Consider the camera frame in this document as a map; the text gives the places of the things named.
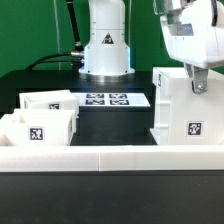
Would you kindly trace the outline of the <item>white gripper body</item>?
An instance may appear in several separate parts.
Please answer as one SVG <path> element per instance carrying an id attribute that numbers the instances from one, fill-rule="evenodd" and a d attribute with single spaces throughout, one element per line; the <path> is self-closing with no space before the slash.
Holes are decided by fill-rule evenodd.
<path id="1" fill-rule="evenodd" d="M 160 16 L 170 58 L 203 69 L 224 65 L 224 4 L 179 0 Z"/>

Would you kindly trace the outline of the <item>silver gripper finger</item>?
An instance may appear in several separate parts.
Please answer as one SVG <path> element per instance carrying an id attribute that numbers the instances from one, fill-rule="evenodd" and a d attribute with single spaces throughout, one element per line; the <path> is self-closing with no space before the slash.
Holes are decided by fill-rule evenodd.
<path id="1" fill-rule="evenodd" d="M 192 79 L 192 91 L 195 94 L 205 93 L 208 89 L 208 70 L 190 64 L 184 64 L 184 68 L 188 77 Z"/>

